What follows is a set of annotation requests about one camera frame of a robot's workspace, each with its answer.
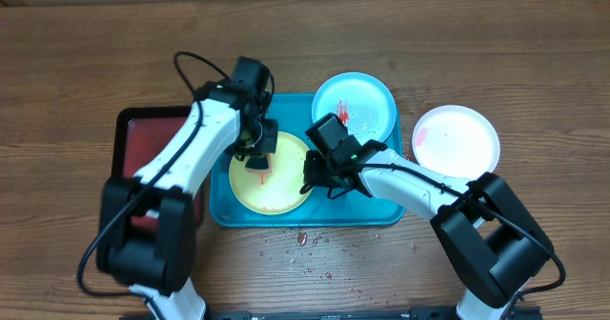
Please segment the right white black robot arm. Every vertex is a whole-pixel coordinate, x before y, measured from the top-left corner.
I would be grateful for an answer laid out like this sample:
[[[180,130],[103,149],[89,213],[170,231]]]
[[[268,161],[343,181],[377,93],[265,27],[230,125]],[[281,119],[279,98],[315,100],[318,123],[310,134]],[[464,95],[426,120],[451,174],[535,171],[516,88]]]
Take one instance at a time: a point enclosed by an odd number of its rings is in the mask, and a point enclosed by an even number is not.
[[[385,144],[360,144],[334,113],[307,131],[314,149],[306,154],[303,192],[327,189],[334,200],[351,191],[388,200],[428,221],[458,278],[466,288],[454,316],[459,319],[511,319],[523,296],[552,290],[566,277],[528,287],[554,247],[534,217],[498,175],[476,180],[425,169]]]

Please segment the dark green sponge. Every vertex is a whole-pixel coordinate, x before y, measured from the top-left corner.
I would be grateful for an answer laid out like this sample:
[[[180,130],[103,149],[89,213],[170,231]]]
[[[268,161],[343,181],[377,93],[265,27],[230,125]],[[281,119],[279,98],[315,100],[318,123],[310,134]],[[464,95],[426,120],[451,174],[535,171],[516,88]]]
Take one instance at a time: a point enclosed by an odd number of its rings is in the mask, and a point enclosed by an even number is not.
[[[269,173],[272,170],[270,155],[268,153],[251,155],[245,164],[245,169],[251,173]]]

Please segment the yellow-green plate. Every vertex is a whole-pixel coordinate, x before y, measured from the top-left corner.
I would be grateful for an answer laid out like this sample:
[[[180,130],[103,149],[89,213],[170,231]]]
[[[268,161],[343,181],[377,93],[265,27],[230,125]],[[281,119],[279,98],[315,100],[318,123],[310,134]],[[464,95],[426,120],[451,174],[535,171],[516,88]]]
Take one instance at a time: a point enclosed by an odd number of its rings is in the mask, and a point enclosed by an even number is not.
[[[229,181],[237,200],[247,209],[265,215],[294,210],[310,192],[300,193],[304,185],[304,163],[308,146],[296,136],[280,131],[275,153],[270,155],[271,171],[250,172],[245,162],[235,158],[229,167]]]

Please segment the white plate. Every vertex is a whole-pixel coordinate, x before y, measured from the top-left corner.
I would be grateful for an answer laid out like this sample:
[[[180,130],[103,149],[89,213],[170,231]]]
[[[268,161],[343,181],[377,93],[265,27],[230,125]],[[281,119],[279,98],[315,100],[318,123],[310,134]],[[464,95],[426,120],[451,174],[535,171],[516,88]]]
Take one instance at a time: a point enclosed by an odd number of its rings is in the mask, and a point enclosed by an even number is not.
[[[487,118],[470,108],[446,105],[426,112],[416,123],[412,150],[428,170],[471,180],[498,165],[500,142]]]

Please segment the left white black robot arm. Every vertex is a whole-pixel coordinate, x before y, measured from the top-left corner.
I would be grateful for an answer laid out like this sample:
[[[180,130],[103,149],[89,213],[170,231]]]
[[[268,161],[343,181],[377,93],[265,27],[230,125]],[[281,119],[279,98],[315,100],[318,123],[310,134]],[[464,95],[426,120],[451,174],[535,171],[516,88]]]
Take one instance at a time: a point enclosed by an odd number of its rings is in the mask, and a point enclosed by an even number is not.
[[[97,268],[142,299],[152,319],[206,319],[190,278],[196,252],[195,197],[229,150],[252,173],[271,171],[278,124],[266,113],[275,80],[260,61],[239,57],[232,74],[191,87],[193,104],[167,146],[132,177],[110,177],[102,189],[99,230],[77,268]]]

